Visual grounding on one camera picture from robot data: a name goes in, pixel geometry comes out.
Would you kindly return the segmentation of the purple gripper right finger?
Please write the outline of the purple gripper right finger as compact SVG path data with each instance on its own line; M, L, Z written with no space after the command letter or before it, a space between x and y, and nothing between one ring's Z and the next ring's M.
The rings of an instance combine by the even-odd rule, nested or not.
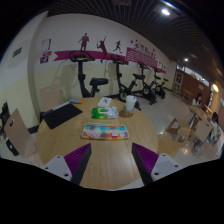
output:
M132 155L144 185L182 169L168 154L157 154L137 143L132 144Z

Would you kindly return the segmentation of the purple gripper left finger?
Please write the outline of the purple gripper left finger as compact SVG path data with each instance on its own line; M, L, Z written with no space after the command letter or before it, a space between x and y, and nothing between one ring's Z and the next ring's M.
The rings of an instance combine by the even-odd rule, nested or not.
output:
M91 144L86 144L66 156L56 155L42 169L79 185L91 153Z

